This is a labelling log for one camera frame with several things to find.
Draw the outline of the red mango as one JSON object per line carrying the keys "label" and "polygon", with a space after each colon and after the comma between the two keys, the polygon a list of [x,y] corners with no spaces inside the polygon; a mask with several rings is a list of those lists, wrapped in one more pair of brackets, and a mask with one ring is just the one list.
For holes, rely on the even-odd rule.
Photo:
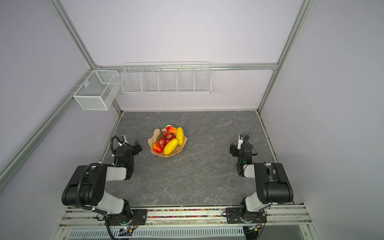
{"label": "red mango", "polygon": [[163,146],[160,145],[159,143],[153,143],[153,144],[152,144],[152,149],[153,149],[156,153],[158,153],[158,154],[162,153],[163,150],[164,150]]}
{"label": "red mango", "polygon": [[173,126],[167,126],[166,127],[166,131],[168,133],[171,133],[171,134],[176,134],[177,133],[177,128],[173,127]]}

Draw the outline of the red lychee bunch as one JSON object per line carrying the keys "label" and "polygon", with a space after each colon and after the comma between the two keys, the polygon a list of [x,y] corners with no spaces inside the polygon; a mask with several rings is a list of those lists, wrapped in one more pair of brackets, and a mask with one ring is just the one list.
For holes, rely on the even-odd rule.
{"label": "red lychee bunch", "polygon": [[176,131],[167,132],[160,130],[160,134],[156,138],[156,143],[165,147],[173,139],[176,139]]}

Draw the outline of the yellow fruit front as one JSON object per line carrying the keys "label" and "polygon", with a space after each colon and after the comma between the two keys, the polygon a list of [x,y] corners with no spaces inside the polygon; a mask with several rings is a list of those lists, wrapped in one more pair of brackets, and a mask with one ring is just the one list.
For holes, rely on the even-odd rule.
{"label": "yellow fruit front", "polygon": [[164,148],[163,153],[165,155],[170,155],[175,148],[179,145],[178,139],[172,139]]}

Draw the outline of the yellow fruit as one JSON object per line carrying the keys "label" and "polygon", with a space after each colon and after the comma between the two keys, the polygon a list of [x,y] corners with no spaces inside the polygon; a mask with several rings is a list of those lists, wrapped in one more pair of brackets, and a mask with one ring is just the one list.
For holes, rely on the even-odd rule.
{"label": "yellow fruit", "polygon": [[184,130],[182,127],[177,128],[176,137],[179,141],[179,145],[182,146],[184,144],[184,140],[185,140]]}
{"label": "yellow fruit", "polygon": [[172,139],[164,148],[163,153],[165,155],[170,155],[175,148],[179,145],[178,139]]}

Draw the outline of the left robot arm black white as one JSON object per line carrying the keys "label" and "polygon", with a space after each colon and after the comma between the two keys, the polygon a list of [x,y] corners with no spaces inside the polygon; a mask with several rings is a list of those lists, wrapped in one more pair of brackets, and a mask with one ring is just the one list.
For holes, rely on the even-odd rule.
{"label": "left robot arm black white", "polygon": [[130,145],[113,136],[110,148],[114,157],[112,164],[91,163],[76,168],[62,194],[65,206],[92,211],[104,216],[110,226],[138,226],[141,212],[132,211],[129,201],[117,198],[108,192],[107,182],[129,180],[134,172],[134,156],[142,151],[138,141]]}

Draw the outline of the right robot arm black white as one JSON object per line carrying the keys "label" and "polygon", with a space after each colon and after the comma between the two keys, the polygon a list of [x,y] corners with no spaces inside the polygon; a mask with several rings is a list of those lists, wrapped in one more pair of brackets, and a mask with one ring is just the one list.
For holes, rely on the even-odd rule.
{"label": "right robot arm black white", "polygon": [[223,212],[229,224],[264,224],[267,222],[266,209],[273,203],[282,205],[291,203],[293,189],[281,163],[253,163],[253,146],[242,143],[240,146],[230,144],[230,154],[238,158],[236,164],[240,177],[255,180],[256,191],[243,198],[240,205],[227,208]]}

